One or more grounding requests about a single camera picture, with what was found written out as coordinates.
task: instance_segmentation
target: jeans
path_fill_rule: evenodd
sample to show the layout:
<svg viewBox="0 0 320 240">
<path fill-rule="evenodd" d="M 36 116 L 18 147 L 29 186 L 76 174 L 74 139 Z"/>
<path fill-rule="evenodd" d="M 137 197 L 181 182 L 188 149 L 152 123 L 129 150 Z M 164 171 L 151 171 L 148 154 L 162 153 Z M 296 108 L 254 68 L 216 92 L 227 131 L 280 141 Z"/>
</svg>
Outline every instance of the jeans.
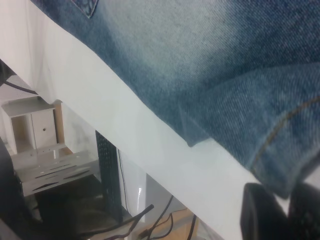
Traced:
<svg viewBox="0 0 320 240">
<path fill-rule="evenodd" d="M 32 2 L 189 146 L 215 139 L 278 195 L 317 158 L 319 1 Z"/>
</svg>

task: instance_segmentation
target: black plastic part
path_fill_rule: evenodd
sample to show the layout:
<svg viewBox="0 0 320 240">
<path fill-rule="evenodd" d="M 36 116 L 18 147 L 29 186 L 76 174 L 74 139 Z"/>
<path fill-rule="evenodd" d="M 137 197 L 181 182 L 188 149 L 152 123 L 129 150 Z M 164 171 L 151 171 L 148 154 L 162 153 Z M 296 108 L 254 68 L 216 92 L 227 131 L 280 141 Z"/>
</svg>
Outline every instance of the black plastic part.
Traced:
<svg viewBox="0 0 320 240">
<path fill-rule="evenodd" d="M 106 210 L 120 224 L 123 221 L 117 148 L 95 131 Z"/>
<path fill-rule="evenodd" d="M 243 240 L 297 239 L 273 194 L 256 183 L 244 186 L 240 226 Z"/>
<path fill-rule="evenodd" d="M 298 184 L 291 194 L 289 223 L 299 239 L 320 239 L 320 191 Z"/>
</svg>

